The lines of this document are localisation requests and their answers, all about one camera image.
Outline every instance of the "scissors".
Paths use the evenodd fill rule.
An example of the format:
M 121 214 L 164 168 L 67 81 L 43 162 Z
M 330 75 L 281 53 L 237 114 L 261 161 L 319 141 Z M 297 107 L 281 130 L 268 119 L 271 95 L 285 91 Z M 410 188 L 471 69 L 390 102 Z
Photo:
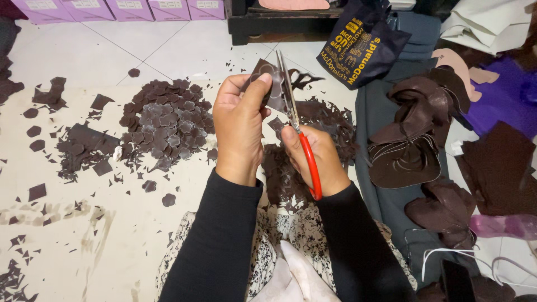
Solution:
M 281 51 L 276 52 L 276 58 L 278 60 L 278 69 L 284 77 L 281 85 L 282 98 L 286 104 L 284 111 L 287 113 L 289 123 L 299 134 L 300 144 L 302 145 L 302 149 L 304 149 L 304 154 L 306 155 L 306 160 L 308 161 L 309 173 L 311 174 L 311 181 L 313 182 L 313 189 L 309 188 L 309 191 L 315 200 L 319 200 L 322 197 L 319 170 L 317 169 L 317 163 L 315 162 L 315 157 L 311 151 L 311 145 L 309 144 L 308 138 L 302 131 L 300 131 L 300 123 L 298 120 L 299 115 L 296 111 L 295 97 L 293 95 L 293 87 L 291 85 L 291 76 L 289 75 L 289 71 L 285 65 L 284 56 Z

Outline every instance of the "red scissors handle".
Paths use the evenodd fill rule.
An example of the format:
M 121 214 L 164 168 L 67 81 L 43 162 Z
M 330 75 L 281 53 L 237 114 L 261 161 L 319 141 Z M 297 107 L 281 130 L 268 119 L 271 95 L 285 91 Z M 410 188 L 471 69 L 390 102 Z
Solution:
M 304 149 L 304 153 L 306 155 L 306 160 L 308 161 L 311 181 L 313 182 L 313 190 L 309 188 L 309 191 L 315 200 L 319 200 L 321 197 L 323 197 L 323 194 L 321 190 L 321 179 L 319 178 L 317 163 L 315 162 L 315 157 L 311 151 L 311 145 L 309 144 L 308 138 L 302 132 L 299 134 L 299 137 L 300 143 L 302 144 L 302 148 Z

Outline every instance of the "pink plastic bottle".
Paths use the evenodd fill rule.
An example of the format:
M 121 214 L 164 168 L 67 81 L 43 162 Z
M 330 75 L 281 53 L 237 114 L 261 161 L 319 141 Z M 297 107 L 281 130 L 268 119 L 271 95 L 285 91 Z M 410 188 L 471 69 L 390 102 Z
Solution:
M 509 216 L 474 215 L 470 228 L 478 237 L 513 237 L 537 240 L 537 217 L 529 214 Z

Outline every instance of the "smartphone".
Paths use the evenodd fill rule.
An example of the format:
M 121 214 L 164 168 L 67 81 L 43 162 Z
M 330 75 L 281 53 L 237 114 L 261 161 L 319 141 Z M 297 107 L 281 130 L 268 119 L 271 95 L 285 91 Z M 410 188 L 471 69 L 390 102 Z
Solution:
M 470 274 L 464 266 L 443 259 L 442 283 L 447 302 L 475 302 Z

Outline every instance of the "mcdonald's bag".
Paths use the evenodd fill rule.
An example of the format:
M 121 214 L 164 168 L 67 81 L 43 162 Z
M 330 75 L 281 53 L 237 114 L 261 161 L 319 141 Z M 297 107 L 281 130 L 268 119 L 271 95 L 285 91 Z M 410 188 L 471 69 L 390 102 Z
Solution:
M 388 0 L 350 0 L 317 61 L 350 90 L 384 77 L 411 34 L 390 29 Z

